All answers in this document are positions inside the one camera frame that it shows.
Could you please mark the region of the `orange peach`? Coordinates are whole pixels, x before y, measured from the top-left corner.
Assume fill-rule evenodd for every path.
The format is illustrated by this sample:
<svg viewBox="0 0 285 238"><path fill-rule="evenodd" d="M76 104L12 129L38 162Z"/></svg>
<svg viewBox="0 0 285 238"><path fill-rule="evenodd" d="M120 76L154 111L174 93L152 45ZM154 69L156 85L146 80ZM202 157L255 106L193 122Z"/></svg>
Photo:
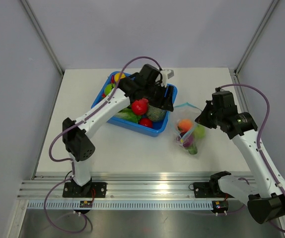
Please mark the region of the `orange peach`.
<svg viewBox="0 0 285 238"><path fill-rule="evenodd" d="M182 132L187 132L193 127L194 123L190 119L179 120L177 127Z"/></svg>

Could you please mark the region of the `green apple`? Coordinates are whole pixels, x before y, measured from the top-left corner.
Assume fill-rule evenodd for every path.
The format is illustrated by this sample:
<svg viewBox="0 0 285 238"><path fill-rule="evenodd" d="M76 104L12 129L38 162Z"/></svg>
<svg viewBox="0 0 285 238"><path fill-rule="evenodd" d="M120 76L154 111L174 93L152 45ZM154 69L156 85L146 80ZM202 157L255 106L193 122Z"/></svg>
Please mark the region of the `green apple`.
<svg viewBox="0 0 285 238"><path fill-rule="evenodd" d="M193 135L194 135L194 137L195 137L196 139L202 139L202 138L204 138L205 135L206 135L206 129L205 129L205 127L202 126L202 125L200 125L200 124L198 124L198 125L195 127L194 131L193 131Z"/></svg>

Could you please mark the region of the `clear zip top bag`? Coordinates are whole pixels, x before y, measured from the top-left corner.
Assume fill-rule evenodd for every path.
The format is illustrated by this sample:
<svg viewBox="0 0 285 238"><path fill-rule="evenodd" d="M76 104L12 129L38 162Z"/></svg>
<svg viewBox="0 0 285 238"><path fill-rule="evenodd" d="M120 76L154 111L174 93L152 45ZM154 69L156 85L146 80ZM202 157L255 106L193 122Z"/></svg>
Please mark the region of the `clear zip top bag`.
<svg viewBox="0 0 285 238"><path fill-rule="evenodd" d="M195 122L195 119L201 114L201 112L202 112L201 109L186 102L180 105L176 105L174 107L174 111L170 114L170 126L173 131L173 135L175 139L174 141L180 148L184 149L186 152L187 150L182 146L182 143L180 142L180 139L181 139L180 133L182 133L182 131L178 129L177 124L179 120L181 119L190 119L194 123L193 127L189 131L185 132L186 134L184 135L184 137L187 137L188 134L191 134L191 133L193 134L195 127L198 125L198 123ZM198 149L198 152L199 152L199 148L202 145L202 142L204 141L204 138L202 139L195 138L195 145Z"/></svg>

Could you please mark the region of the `purple onion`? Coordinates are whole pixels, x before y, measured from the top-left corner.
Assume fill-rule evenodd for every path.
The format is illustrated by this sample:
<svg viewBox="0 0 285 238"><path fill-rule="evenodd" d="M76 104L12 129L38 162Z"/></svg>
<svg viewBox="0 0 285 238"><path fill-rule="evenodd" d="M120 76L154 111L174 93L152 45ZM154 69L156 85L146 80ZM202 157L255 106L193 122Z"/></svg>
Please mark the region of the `purple onion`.
<svg viewBox="0 0 285 238"><path fill-rule="evenodd" d="M185 149L194 149L195 148L195 138L194 138L194 135L191 133L191 134L188 134L187 137L184 137L186 133L185 132L182 132L180 133L180 142L182 143L182 146L185 148Z"/></svg>

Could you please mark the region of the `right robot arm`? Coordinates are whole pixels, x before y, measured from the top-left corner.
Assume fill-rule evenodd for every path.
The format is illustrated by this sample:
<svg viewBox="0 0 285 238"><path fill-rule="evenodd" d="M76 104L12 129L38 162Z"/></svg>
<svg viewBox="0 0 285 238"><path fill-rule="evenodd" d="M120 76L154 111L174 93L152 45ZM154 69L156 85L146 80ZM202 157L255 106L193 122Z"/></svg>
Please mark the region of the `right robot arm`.
<svg viewBox="0 0 285 238"><path fill-rule="evenodd" d="M254 179L255 187L224 171L211 175L213 196L228 194L245 204L253 219L263 224L285 216L285 179L262 148L260 130L248 112L239 113L230 91L216 91L195 120L207 128L219 127L236 145Z"/></svg>

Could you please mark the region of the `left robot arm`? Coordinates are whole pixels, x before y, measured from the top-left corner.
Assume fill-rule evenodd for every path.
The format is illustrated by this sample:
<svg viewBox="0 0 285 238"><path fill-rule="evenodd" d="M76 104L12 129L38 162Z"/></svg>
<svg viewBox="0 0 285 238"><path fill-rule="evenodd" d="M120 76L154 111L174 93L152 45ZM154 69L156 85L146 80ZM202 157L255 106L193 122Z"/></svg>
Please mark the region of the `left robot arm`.
<svg viewBox="0 0 285 238"><path fill-rule="evenodd" d="M174 87L167 83L174 76L171 69L157 69L145 64L139 72L126 76L120 73L115 88L83 116L63 121L63 143L72 159L73 191L86 197L91 191L91 174L87 160L95 146L91 138L97 130L119 111L144 99L162 111L173 111Z"/></svg>

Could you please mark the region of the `netted cantaloupe melon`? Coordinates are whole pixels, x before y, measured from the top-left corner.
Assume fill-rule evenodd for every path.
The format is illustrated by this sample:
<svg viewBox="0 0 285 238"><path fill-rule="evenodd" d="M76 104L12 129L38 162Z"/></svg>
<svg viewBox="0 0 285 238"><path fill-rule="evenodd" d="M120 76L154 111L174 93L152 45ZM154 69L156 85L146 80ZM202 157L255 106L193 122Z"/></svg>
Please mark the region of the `netted cantaloupe melon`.
<svg viewBox="0 0 285 238"><path fill-rule="evenodd" d="M152 122L159 122L159 121L164 120L166 113L167 113L167 111L165 111L165 110L162 110L160 108L148 105L148 110L146 112L146 116Z"/></svg>

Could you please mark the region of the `small red tomato front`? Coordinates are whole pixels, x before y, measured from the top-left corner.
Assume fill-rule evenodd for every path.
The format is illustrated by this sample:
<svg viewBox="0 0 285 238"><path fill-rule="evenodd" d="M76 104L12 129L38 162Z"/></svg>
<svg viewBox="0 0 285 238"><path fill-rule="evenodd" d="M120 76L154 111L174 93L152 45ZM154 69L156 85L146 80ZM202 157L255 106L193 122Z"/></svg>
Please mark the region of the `small red tomato front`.
<svg viewBox="0 0 285 238"><path fill-rule="evenodd" d="M153 122L148 118L141 118L139 124L148 128L153 128Z"/></svg>

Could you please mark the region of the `red tomato centre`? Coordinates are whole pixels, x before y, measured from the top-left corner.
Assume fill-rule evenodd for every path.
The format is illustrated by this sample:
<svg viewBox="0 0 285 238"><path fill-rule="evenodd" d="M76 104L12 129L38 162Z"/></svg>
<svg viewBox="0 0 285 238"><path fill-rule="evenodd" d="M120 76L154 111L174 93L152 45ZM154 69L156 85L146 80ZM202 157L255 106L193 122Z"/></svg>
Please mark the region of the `red tomato centre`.
<svg viewBox="0 0 285 238"><path fill-rule="evenodd" d="M148 100L142 98L140 100L136 100L132 103L131 109L133 113L137 116L144 115L148 110Z"/></svg>

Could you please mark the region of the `green lettuce leaf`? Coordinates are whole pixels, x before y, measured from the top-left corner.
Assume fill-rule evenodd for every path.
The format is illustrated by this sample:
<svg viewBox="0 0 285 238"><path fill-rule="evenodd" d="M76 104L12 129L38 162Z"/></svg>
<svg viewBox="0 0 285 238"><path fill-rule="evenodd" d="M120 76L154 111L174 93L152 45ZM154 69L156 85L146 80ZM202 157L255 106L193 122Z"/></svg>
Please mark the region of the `green lettuce leaf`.
<svg viewBox="0 0 285 238"><path fill-rule="evenodd" d="M114 115L114 117L138 124L142 116L136 115L132 109L125 108Z"/></svg>

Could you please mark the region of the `yellow lemon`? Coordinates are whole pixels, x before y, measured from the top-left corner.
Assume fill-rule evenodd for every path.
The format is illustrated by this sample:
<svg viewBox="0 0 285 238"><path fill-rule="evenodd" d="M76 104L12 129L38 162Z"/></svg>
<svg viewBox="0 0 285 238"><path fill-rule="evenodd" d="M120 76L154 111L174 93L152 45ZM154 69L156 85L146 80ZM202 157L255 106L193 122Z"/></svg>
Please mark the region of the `yellow lemon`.
<svg viewBox="0 0 285 238"><path fill-rule="evenodd" d="M120 79L125 78L126 75L124 73L118 72L114 75L114 81L117 83Z"/></svg>

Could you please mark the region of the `striped green watermelon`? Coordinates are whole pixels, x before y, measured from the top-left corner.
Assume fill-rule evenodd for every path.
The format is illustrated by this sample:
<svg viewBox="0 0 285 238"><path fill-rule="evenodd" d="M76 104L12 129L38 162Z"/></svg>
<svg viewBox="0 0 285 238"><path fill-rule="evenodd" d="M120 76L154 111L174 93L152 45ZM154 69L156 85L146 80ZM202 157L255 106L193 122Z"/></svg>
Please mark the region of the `striped green watermelon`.
<svg viewBox="0 0 285 238"><path fill-rule="evenodd" d="M114 83L108 84L104 89L104 95L107 96L115 88Z"/></svg>

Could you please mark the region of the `right aluminium frame post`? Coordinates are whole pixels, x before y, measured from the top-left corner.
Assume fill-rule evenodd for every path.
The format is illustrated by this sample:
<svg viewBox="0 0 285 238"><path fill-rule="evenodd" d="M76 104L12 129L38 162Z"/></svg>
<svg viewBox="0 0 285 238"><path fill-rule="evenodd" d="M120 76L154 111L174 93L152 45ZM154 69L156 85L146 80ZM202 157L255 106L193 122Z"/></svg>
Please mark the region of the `right aluminium frame post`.
<svg viewBox="0 0 285 238"><path fill-rule="evenodd" d="M236 76L238 76L240 74L241 70L243 69L246 61L248 60L252 51L254 50L255 46L257 45L260 37L262 36L267 24L269 23L272 15L274 14L274 12L277 9L280 2L281 2L281 0L272 0L270 2L267 10L265 11L261 21L258 24L258 27L256 28L252 38L250 39L249 44L247 45L242 57L240 58L239 63L237 64L237 66L234 69L234 74Z"/></svg>

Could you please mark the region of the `aluminium frame post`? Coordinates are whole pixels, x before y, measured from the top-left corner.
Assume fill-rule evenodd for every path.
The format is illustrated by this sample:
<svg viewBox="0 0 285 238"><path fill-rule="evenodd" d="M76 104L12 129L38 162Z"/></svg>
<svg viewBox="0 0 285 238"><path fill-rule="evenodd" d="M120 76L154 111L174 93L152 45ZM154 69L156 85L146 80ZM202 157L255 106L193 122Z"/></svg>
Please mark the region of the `aluminium frame post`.
<svg viewBox="0 0 285 238"><path fill-rule="evenodd" d="M258 27L256 28L252 38L250 39L249 44L247 45L242 57L240 58L239 63L237 64L237 66L234 69L234 74L236 76L238 76L240 74L241 70L243 69L246 61L248 60L252 51L254 50L255 46L257 45L260 37L262 36L267 24L269 23L272 15L274 14L274 12L277 9L280 2L281 2L281 0L272 0L270 2L267 10L265 11L261 21L258 24Z"/></svg>
<svg viewBox="0 0 285 238"><path fill-rule="evenodd" d="M42 45L44 46L45 50L47 51L52 63L54 64L58 74L60 75L61 78L64 76L64 68L62 67L61 63L58 60L57 55L55 54L32 6L30 5L28 0L19 0L20 4L22 5L25 13L27 14L31 24L34 27L34 30L36 34L38 35Z"/></svg>

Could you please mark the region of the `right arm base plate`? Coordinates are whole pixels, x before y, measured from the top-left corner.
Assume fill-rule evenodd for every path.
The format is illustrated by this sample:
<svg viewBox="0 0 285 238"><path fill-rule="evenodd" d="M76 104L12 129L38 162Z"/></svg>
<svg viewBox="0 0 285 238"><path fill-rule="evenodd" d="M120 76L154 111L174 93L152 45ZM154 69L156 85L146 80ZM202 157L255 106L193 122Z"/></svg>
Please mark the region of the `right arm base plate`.
<svg viewBox="0 0 285 238"><path fill-rule="evenodd" d="M189 184L188 188L194 193L195 198L233 198L229 194L214 191L209 182L194 182Z"/></svg>

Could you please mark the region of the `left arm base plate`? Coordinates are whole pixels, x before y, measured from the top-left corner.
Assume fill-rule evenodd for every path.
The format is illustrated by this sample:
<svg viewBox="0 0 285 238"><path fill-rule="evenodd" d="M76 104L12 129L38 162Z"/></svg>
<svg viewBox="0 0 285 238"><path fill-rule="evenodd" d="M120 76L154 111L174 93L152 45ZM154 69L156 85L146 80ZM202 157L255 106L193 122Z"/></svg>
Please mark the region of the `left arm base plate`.
<svg viewBox="0 0 285 238"><path fill-rule="evenodd" d="M74 181L66 182L63 189L63 198L105 198L107 191L106 182L89 182L79 186Z"/></svg>

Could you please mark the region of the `aluminium mounting rail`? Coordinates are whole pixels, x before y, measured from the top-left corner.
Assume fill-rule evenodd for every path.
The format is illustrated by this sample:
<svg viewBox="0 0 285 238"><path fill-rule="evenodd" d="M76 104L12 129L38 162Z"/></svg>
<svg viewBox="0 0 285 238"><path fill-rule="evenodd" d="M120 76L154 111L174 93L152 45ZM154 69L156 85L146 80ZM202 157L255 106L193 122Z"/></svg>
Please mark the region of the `aluminium mounting rail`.
<svg viewBox="0 0 285 238"><path fill-rule="evenodd" d="M17 199L41 200L62 182L66 172L40 172L23 180ZM107 183L106 200L192 200L194 182L208 181L211 173L92 173L92 180Z"/></svg>

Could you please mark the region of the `left aluminium frame post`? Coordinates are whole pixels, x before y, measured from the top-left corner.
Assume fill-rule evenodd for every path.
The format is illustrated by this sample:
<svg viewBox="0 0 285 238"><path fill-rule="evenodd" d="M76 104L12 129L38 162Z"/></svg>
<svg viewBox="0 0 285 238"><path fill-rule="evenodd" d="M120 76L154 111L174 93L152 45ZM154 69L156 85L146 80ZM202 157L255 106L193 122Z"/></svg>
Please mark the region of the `left aluminium frame post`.
<svg viewBox="0 0 285 238"><path fill-rule="evenodd" d="M38 35L42 45L44 46L45 50L47 51L52 63L54 64L58 74L60 75L61 78L64 76L64 68L62 67L61 63L58 60L57 55L55 54L32 6L30 5L28 0L19 0L20 4L22 5L25 13L27 14L31 24L34 27L34 30L36 34Z"/></svg>

